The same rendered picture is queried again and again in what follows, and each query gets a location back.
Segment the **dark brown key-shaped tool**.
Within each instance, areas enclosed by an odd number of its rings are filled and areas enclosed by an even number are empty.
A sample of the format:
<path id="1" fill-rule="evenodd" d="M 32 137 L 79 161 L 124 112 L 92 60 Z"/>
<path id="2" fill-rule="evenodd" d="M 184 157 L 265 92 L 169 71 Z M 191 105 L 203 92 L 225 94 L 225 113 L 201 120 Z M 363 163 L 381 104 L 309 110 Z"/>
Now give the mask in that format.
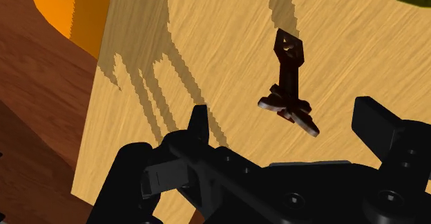
<path id="1" fill-rule="evenodd" d="M 274 52 L 280 63 L 279 80 L 271 86 L 267 97 L 260 98 L 258 106 L 275 111 L 280 117 L 296 123 L 309 135 L 318 136 L 320 131 L 310 115 L 312 108 L 309 102 L 298 96 L 298 72 L 305 62 L 303 42 L 279 28 Z"/>

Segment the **orange round thing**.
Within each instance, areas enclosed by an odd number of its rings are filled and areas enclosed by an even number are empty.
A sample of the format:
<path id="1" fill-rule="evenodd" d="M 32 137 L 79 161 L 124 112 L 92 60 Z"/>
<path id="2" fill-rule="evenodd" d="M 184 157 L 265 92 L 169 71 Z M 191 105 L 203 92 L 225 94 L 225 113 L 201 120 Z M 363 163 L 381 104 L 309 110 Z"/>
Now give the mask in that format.
<path id="1" fill-rule="evenodd" d="M 110 0 L 33 0 L 45 20 L 94 58 L 99 50 Z"/>

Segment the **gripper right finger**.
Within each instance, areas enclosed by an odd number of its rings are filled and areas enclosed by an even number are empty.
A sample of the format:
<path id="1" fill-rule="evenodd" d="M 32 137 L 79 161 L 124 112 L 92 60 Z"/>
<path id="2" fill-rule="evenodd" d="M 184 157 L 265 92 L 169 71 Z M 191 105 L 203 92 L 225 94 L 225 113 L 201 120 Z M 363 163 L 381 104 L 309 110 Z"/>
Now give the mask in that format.
<path id="1" fill-rule="evenodd" d="M 431 124 L 403 120 L 370 96 L 354 101 L 352 131 L 381 161 L 384 181 L 423 192 L 431 175 Z"/>

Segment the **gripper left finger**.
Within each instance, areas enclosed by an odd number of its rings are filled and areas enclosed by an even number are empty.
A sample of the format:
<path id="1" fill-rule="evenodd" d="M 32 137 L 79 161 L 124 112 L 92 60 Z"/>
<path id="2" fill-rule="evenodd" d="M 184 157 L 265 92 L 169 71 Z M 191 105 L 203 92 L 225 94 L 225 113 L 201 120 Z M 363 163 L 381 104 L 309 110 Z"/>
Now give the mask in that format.
<path id="1" fill-rule="evenodd" d="M 163 224 L 154 216 L 162 192 L 179 191 L 202 215 L 202 224 L 262 224 L 262 216 L 221 185 L 204 166 L 219 152 L 208 144 L 206 105 L 193 108 L 185 130 L 156 148 L 146 142 L 117 153 L 86 224 Z"/>

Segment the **light wooden table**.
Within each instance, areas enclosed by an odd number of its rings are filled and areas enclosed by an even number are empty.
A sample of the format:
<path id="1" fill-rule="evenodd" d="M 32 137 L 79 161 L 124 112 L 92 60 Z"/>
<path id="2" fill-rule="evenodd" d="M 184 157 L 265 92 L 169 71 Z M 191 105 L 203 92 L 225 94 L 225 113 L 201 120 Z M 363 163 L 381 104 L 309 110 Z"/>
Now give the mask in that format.
<path id="1" fill-rule="evenodd" d="M 278 81 L 277 28 L 303 41 L 305 133 L 258 100 Z M 379 160 L 351 129 L 354 100 L 431 124 L 431 8 L 395 0 L 110 0 L 72 193 L 94 203 L 117 150 L 157 146 L 209 107 L 210 144 L 260 166 Z"/>

